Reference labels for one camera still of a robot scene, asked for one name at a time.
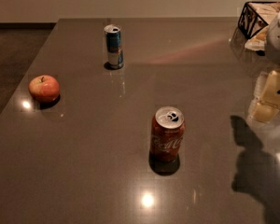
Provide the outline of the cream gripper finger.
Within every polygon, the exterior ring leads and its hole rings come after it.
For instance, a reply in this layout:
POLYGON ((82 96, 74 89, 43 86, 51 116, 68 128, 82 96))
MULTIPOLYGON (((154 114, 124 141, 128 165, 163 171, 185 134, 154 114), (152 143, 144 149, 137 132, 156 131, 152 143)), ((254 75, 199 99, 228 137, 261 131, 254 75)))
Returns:
POLYGON ((278 113, 276 107, 263 104, 257 99, 254 99, 249 107, 249 117, 259 122, 270 122, 278 113))

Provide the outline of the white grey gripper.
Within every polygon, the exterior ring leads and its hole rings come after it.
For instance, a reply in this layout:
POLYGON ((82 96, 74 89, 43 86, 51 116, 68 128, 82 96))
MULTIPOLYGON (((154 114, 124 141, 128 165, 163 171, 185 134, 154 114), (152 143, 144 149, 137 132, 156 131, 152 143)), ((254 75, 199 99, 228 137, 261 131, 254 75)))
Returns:
MULTIPOLYGON (((265 40, 266 57, 273 63, 280 63, 280 11, 268 27, 265 40)), ((260 95, 264 104, 280 109, 280 71, 273 70, 267 77, 260 95)))

